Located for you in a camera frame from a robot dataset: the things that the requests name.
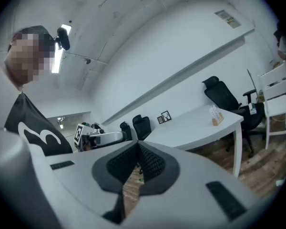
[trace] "white desk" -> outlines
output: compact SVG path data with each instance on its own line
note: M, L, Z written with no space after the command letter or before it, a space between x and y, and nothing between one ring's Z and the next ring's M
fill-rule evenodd
M216 141L233 132L235 149L233 175L238 177L242 159L240 123L244 118L229 111L218 109L223 114L224 120L219 126L213 126L212 117L209 113L210 107L209 105L201 106L157 126L145 141L188 150Z

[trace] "black rubber pad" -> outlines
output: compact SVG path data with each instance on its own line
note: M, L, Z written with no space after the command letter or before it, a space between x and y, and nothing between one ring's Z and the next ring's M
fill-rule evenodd
M56 170L56 169L64 168L64 167L71 166L71 165L74 165L74 163L71 160L69 160L69 161L53 164L50 166L52 170Z
M246 212L245 207L219 181L207 183L206 187L229 220L234 220Z

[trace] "white chair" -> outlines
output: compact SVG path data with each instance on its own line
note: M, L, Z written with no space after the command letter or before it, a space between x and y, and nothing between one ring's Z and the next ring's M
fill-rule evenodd
M259 77L261 87L264 93L264 107L266 122L266 149L268 149L269 137L271 135L286 134L285 131L270 132L270 117L285 114L286 124L286 62L272 71Z

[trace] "picture frame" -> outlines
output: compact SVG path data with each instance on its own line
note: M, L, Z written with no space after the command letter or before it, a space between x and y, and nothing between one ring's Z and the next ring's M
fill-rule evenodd
M163 120L162 116L157 117L157 119L158 119L159 124L164 123L164 120Z
M162 116L164 122L170 121L172 119L167 110L164 111L163 113L161 113L161 116Z

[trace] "mesh panel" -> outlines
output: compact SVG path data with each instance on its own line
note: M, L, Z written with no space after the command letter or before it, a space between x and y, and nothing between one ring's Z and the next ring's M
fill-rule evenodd
M164 171L165 161L162 157L140 145L139 164L143 170L144 181L158 176Z
M123 184L127 181L137 164L137 145L128 148L118 156L112 158L107 163L108 172L121 181Z

